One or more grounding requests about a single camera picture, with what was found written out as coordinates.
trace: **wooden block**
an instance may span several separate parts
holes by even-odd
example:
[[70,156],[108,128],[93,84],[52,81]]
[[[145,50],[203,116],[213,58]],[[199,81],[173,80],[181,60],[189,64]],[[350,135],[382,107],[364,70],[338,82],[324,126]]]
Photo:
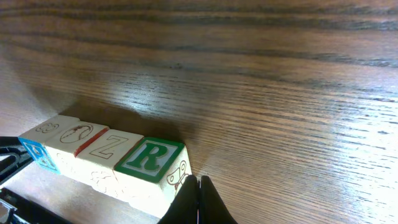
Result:
[[170,207],[165,200],[159,200],[158,197],[132,197],[128,201],[133,208],[141,210],[149,215],[162,218]]
[[113,168],[142,138],[139,134],[112,129],[77,155],[80,169],[90,173],[89,182],[95,190],[127,201]]
[[[185,145],[156,138],[141,140],[116,164],[114,173],[129,203],[157,217],[166,213],[185,178],[192,174]],[[137,201],[142,197],[156,198],[158,204],[141,207]]]
[[79,118],[57,115],[21,134],[18,138],[39,166],[59,174],[59,169],[49,156],[44,143],[64,131],[71,123],[78,121]]
[[46,141],[45,146],[62,175],[89,184],[89,173],[78,169],[76,156],[107,130],[109,128],[104,125],[78,121]]

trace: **red stripe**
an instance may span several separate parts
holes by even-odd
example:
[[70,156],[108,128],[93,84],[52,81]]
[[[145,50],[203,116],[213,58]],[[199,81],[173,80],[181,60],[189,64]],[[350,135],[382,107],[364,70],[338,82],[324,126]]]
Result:
[[79,148],[77,148],[77,150],[73,153],[73,155],[76,157],[77,155],[79,155],[79,153],[87,148],[87,146],[89,146],[91,143],[93,143],[95,140],[97,140],[99,137],[101,137],[101,135],[103,135],[105,132],[107,132],[109,130],[108,127],[102,129],[100,132],[96,133],[91,139],[87,140],[87,142],[84,142],[81,146],[79,146]]

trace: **table surface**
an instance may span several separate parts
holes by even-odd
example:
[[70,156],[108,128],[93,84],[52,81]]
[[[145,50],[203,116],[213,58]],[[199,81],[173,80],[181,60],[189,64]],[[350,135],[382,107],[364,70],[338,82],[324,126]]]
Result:
[[[396,0],[0,2],[0,135],[56,114],[183,141],[238,223],[398,222]],[[158,219],[31,165],[75,223]]]

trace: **letter r block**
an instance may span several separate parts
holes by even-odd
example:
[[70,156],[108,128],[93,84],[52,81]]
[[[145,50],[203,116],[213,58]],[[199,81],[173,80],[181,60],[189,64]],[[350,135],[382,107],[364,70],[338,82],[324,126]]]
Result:
[[[192,172],[183,143],[146,137],[116,164],[114,174],[130,205],[161,218]],[[151,206],[141,208],[142,201]]]

